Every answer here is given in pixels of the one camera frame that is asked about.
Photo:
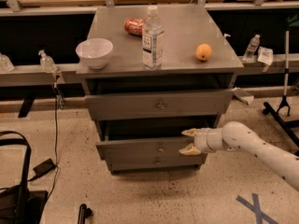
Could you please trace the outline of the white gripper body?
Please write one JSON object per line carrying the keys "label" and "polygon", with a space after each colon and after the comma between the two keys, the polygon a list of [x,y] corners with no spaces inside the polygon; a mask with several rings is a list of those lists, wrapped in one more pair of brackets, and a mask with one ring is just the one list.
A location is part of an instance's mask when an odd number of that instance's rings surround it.
{"label": "white gripper body", "polygon": [[194,144],[203,153],[223,150],[222,128],[198,129],[194,137]]}

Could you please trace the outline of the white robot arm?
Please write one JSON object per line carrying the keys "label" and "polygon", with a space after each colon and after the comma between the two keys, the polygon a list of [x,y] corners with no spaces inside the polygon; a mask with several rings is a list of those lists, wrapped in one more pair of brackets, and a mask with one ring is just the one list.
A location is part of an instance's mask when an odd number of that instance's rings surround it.
{"label": "white robot arm", "polygon": [[191,128],[182,132],[193,139],[179,153],[195,156],[202,153],[243,151],[275,172],[294,189],[299,190],[299,158],[264,141],[256,132],[237,121],[230,121],[222,128]]}

